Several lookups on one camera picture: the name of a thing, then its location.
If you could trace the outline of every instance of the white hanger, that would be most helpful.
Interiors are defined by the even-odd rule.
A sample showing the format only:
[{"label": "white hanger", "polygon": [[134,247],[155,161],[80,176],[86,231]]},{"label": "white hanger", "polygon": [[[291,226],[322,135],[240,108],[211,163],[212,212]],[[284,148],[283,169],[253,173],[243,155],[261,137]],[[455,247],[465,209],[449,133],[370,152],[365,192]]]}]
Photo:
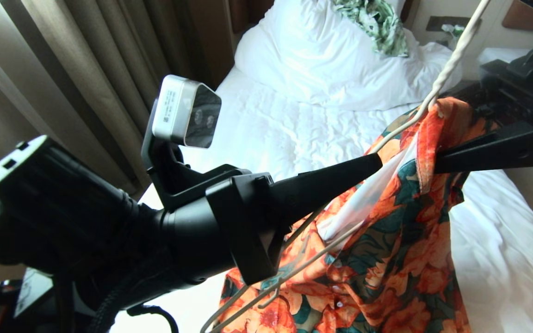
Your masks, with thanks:
[{"label": "white hanger", "polygon": [[[435,103],[437,102],[437,98],[439,97],[440,90],[443,88],[444,84],[446,83],[446,80],[450,77],[450,75],[452,74],[453,70],[456,68],[456,66],[461,61],[461,59],[462,59],[462,57],[464,55],[464,52],[466,51],[466,48],[468,47],[468,45],[470,45],[470,42],[471,42],[472,38],[474,37],[474,34],[478,30],[478,20],[480,19],[480,17],[482,16],[483,12],[487,8],[489,2],[490,2],[490,0],[481,0],[480,4],[478,4],[478,7],[476,7],[476,10],[474,11],[474,14],[472,15],[470,21],[468,22],[468,25],[466,26],[464,32],[462,33],[462,36],[460,37],[460,39],[458,41],[458,44],[455,47],[455,50],[453,51],[450,59],[448,60],[448,62],[444,66],[444,69],[442,69],[442,71],[438,75],[437,79],[433,83],[433,87],[431,88],[431,92],[427,95],[427,97],[425,97],[425,99],[423,100],[423,103],[421,103],[421,106],[419,107],[419,110],[417,110],[415,115],[410,120],[408,120],[407,122],[402,124],[402,126],[398,127],[396,130],[392,131],[382,141],[380,141],[370,151],[370,154],[376,154],[377,152],[379,152],[379,150],[381,150],[385,146],[385,144],[387,144],[392,138],[394,138],[395,136],[399,135],[400,133],[402,133],[402,131],[404,131],[405,129],[409,128],[410,126],[412,126],[413,124],[418,122],[419,119],[421,119],[423,117],[425,112],[427,112],[427,109],[428,109],[429,106],[435,105]],[[288,241],[285,243],[285,247],[284,248],[286,248],[290,244],[291,241],[295,240],[295,238],[297,238],[299,236],[299,234],[312,221],[315,220],[315,218],[320,214],[320,212],[322,212],[322,210],[324,210],[324,207],[326,207],[326,206],[327,205],[322,206],[322,208],[314,211],[308,217],[308,219],[305,220],[305,222],[298,228],[298,230],[296,230],[290,236]],[[338,244],[340,244],[341,242],[343,242],[344,240],[349,238],[352,234],[354,234],[361,227],[361,224],[362,224],[362,222],[358,223],[353,228],[349,229],[347,232],[345,232],[344,234],[339,236],[339,238],[337,238],[336,240],[334,240],[333,242],[328,244],[328,246],[325,247],[322,251],[317,253],[315,256],[310,258],[308,261],[306,261],[305,263],[303,263],[302,265],[300,265],[296,269],[292,270],[287,275],[279,277],[279,279],[277,280],[277,282],[275,284],[273,284],[272,286],[270,286],[270,287],[264,289],[263,291],[261,291],[258,294],[258,296],[256,298],[254,298],[251,302],[249,302],[243,308],[241,308],[240,310],[235,312],[235,314],[233,314],[232,316],[227,318],[221,324],[219,324],[218,326],[214,327],[211,331],[207,332],[207,328],[220,316],[220,314],[225,312],[225,310],[227,308],[229,308],[235,301],[237,301],[237,299],[239,299],[243,295],[243,293],[245,293],[248,290],[249,287],[248,286],[244,286],[243,288],[239,289],[239,291],[231,299],[229,299],[215,314],[213,314],[213,316],[211,316],[211,318],[209,318],[209,320],[205,323],[203,328],[201,328],[201,333],[218,333],[218,332],[220,332],[222,329],[224,329],[224,327],[228,326],[236,318],[238,318],[244,312],[246,312],[246,310],[248,310],[252,306],[256,305],[258,303],[258,301],[260,301],[261,299],[266,297],[272,291],[275,291],[275,294],[272,297],[270,297],[270,299],[266,303],[264,303],[262,305],[259,305],[259,308],[263,308],[266,305],[268,305],[269,303],[271,303],[272,301],[274,301],[278,297],[278,295],[279,295],[279,287],[283,283],[287,282],[287,280],[289,280],[290,278],[293,278],[296,274],[298,274],[299,272],[304,270],[306,267],[308,267],[309,265],[314,263],[321,256],[325,255],[326,253],[328,253],[328,251],[330,251],[331,249],[336,247]]]}]

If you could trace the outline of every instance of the floral shirt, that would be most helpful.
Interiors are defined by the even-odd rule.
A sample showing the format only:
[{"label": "floral shirt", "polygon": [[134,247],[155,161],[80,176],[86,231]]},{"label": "floral shirt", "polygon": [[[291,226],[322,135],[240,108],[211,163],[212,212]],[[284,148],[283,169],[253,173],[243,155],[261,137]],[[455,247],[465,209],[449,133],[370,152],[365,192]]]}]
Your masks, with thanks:
[{"label": "floral shirt", "polygon": [[[382,137],[408,120],[411,112],[394,121]],[[404,162],[383,183],[383,190],[363,225],[342,251],[311,264],[283,284],[279,297],[266,308],[254,306],[223,331],[469,332],[453,269],[448,217],[450,208],[463,201],[461,187],[467,173],[435,174],[435,155],[440,147],[457,146],[490,128],[491,124],[474,116],[466,103],[440,99],[422,120],[380,150],[384,166],[398,154],[403,154]],[[358,188],[367,182],[335,198],[294,240],[282,255],[278,276],[325,247],[319,229],[339,215],[352,197],[360,196]],[[222,314],[220,321],[254,299],[260,289],[276,278],[250,287]],[[242,286],[239,271],[231,270],[222,292],[222,304]]]},{"label": "floral shirt", "polygon": [[408,57],[409,47],[400,17],[385,0],[333,0],[334,9],[355,23],[370,38],[374,51],[392,57]]}]

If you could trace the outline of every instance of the green patterned fabric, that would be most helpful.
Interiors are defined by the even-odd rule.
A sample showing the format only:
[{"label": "green patterned fabric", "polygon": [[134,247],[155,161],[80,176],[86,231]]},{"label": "green patterned fabric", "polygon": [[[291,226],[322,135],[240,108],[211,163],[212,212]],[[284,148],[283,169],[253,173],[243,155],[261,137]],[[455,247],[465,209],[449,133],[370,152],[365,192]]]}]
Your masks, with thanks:
[{"label": "green patterned fabric", "polygon": [[332,0],[335,10],[372,38],[373,50],[392,57],[408,57],[402,21],[385,0]]}]

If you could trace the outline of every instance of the headboard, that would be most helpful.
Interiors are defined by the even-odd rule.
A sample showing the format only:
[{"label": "headboard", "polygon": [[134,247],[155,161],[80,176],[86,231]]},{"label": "headboard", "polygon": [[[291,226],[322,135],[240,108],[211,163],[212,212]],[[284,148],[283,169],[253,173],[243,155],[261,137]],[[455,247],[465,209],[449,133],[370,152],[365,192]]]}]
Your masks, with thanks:
[{"label": "headboard", "polygon": [[533,8],[514,0],[503,19],[504,28],[533,31]]},{"label": "headboard", "polygon": [[[231,14],[231,29],[237,34],[246,29],[249,24],[256,24],[265,16],[269,8],[273,6],[275,0],[229,0]],[[409,17],[415,0],[406,0],[400,19],[403,22]]]}]

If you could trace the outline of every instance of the small camera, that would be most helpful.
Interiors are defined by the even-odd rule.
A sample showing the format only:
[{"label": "small camera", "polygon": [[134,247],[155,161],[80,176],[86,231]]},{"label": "small camera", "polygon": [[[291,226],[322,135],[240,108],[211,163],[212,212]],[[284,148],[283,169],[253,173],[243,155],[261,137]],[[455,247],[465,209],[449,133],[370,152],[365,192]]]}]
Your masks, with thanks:
[{"label": "small camera", "polygon": [[152,131],[178,145],[209,148],[222,99],[201,82],[168,75],[161,83]]}]

